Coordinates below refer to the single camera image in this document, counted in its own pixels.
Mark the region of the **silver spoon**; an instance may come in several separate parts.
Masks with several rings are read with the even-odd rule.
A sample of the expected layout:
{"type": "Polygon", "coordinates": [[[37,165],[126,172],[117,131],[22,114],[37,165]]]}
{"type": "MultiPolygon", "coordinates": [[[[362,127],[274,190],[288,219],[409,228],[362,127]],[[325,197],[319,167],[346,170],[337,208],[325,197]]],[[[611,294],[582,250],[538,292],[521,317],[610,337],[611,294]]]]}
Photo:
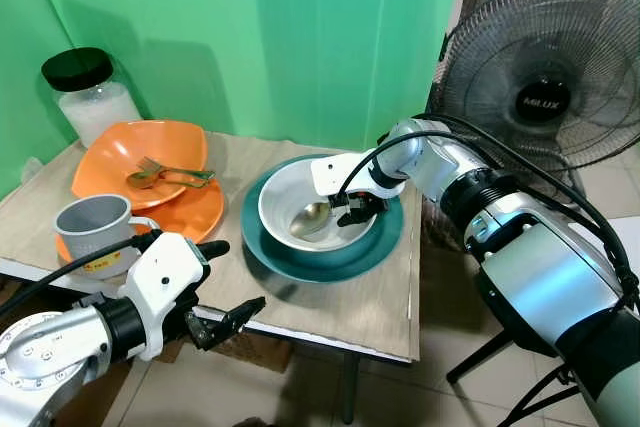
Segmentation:
{"type": "Polygon", "coordinates": [[[348,209],[347,206],[333,207],[328,200],[306,204],[289,223],[289,235],[308,243],[334,243],[340,238],[337,221],[348,209]]]}

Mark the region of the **orange plate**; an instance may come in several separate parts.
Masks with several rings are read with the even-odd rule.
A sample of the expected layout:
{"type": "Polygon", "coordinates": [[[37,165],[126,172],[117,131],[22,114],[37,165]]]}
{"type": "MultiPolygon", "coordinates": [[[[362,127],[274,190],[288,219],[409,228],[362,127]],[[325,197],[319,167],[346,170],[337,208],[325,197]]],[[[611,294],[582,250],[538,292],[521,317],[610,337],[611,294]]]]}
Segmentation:
{"type": "MultiPolygon", "coordinates": [[[[178,232],[191,241],[204,241],[211,232],[214,232],[220,218],[223,217],[225,202],[220,185],[211,180],[202,188],[195,188],[195,186],[186,186],[186,188],[187,190],[177,198],[161,203],[160,206],[138,209],[138,211],[132,209],[132,215],[151,218],[163,231],[178,232]]],[[[140,232],[142,227],[146,226],[136,225],[134,230],[140,232]]],[[[63,261],[70,261],[67,252],[61,247],[56,232],[55,239],[60,258],[63,261]]]]}

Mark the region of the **teal plate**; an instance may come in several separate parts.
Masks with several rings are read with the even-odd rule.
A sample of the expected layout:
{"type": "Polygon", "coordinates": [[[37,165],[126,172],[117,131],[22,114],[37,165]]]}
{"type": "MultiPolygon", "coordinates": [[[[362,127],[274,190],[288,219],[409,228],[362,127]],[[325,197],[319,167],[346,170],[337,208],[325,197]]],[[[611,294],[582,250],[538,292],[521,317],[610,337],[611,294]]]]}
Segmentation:
{"type": "Polygon", "coordinates": [[[269,177],[289,163],[316,158],[316,154],[288,158],[262,174],[244,198],[239,232],[242,234],[246,253],[253,255],[271,275],[306,284],[337,284],[374,271],[380,264],[388,261],[401,239],[404,209],[398,199],[389,200],[388,211],[375,218],[369,232],[356,240],[352,247],[324,253],[284,247],[265,229],[257,213],[261,191],[269,177]]]}

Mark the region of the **white bowl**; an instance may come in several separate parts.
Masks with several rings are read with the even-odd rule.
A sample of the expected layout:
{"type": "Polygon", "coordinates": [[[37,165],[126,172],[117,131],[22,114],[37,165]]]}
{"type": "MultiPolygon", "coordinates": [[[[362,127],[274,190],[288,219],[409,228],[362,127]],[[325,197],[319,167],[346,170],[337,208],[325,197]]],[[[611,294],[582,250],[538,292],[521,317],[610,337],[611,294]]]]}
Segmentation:
{"type": "Polygon", "coordinates": [[[334,243],[308,243],[289,235],[289,223],[302,207],[314,202],[324,202],[324,200],[330,203],[328,198],[316,193],[311,174],[308,174],[303,166],[306,159],[292,159],[284,163],[274,174],[266,177],[265,184],[260,189],[257,211],[259,211],[259,220],[268,231],[270,238],[279,241],[284,247],[308,253],[335,252],[366,238],[372,231],[372,227],[381,220],[380,215],[360,225],[342,227],[340,238],[334,243]]]}

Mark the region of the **gold fork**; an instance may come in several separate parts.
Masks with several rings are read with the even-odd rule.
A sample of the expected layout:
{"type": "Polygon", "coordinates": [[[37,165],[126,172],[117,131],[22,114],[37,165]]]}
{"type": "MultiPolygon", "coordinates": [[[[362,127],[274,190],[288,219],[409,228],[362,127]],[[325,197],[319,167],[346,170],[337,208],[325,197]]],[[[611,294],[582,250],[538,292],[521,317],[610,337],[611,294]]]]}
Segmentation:
{"type": "Polygon", "coordinates": [[[215,179],[215,171],[207,170],[189,170],[189,168],[173,168],[161,165],[150,157],[143,157],[138,162],[143,174],[155,177],[156,181],[177,181],[179,177],[186,180],[186,185],[195,186],[195,188],[204,188],[212,179],[215,179]]]}

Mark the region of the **gold spoon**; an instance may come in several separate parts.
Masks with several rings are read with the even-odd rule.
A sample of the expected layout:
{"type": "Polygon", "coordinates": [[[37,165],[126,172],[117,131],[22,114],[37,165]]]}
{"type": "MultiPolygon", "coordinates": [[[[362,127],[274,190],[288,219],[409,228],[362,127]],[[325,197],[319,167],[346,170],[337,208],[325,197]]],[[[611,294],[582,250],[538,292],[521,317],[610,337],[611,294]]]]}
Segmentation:
{"type": "Polygon", "coordinates": [[[125,179],[125,184],[132,189],[151,189],[157,184],[163,183],[163,171],[138,171],[133,172],[125,179]]]}

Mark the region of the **grey mug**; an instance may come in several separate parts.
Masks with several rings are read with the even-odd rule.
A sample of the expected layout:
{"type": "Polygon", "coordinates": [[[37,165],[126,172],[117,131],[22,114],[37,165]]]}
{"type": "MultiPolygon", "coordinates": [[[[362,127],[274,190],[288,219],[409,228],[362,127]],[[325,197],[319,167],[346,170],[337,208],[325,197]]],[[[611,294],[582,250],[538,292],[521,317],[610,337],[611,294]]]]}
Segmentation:
{"type": "MultiPolygon", "coordinates": [[[[99,194],[74,200],[61,209],[52,222],[52,229],[70,261],[77,261],[116,241],[133,238],[137,234],[136,225],[146,226],[148,230],[159,229],[151,218],[133,216],[132,204],[127,198],[118,194],[99,194]]],[[[110,279],[127,272],[140,257],[140,249],[122,248],[88,262],[76,273],[88,279],[110,279]]]]}

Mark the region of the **black metal table leg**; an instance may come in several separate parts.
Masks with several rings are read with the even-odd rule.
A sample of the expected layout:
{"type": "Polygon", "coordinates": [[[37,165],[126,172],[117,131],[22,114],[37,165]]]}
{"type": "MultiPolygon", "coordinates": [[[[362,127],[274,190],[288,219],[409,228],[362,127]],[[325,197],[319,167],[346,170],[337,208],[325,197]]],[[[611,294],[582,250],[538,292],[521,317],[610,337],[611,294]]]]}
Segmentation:
{"type": "Polygon", "coordinates": [[[342,372],[340,372],[339,414],[340,422],[349,427],[355,422],[358,378],[360,378],[360,354],[347,351],[343,354],[342,372]]]}

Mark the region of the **orange square bowl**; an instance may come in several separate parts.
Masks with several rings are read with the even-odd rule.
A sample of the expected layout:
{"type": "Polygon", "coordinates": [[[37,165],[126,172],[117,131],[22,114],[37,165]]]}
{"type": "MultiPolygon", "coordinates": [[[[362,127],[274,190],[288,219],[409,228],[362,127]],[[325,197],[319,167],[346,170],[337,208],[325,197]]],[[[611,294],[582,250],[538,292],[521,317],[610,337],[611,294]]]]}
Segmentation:
{"type": "Polygon", "coordinates": [[[159,183],[134,189],[127,179],[150,158],[168,168],[202,170],[209,158],[205,130],[192,122],[141,120],[116,122],[86,148],[73,176],[74,197],[118,194],[131,200],[133,211],[160,206],[186,191],[186,186],[159,183]]]}

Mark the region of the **green cloth backdrop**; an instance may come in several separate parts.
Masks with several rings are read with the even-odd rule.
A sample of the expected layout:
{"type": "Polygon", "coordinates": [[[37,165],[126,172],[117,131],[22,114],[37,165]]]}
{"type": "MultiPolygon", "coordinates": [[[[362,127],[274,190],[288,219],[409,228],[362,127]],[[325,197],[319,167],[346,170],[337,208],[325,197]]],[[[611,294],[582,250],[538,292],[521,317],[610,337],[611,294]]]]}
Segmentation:
{"type": "Polygon", "coordinates": [[[60,52],[108,52],[147,119],[364,151],[428,107],[454,1],[0,0],[0,197],[76,139],[60,52]]]}

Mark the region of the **glass jar with black lid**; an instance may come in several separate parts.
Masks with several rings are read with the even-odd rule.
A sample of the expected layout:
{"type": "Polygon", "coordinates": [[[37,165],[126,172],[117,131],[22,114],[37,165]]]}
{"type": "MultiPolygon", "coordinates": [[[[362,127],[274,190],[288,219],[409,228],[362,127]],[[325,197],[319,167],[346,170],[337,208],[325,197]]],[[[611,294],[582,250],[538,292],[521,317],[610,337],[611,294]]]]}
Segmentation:
{"type": "Polygon", "coordinates": [[[131,90],[115,79],[113,58],[104,49],[65,49],[47,58],[40,71],[83,147],[115,124],[142,119],[131,90]]]}

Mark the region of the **black floor fan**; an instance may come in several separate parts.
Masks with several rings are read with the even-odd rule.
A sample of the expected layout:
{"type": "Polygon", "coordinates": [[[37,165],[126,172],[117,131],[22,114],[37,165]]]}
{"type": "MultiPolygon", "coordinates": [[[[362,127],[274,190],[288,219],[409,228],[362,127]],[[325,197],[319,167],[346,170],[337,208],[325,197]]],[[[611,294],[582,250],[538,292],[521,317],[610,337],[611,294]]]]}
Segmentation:
{"type": "Polygon", "coordinates": [[[428,111],[465,119],[544,170],[640,139],[640,0],[484,0],[449,37],[428,111]]]}

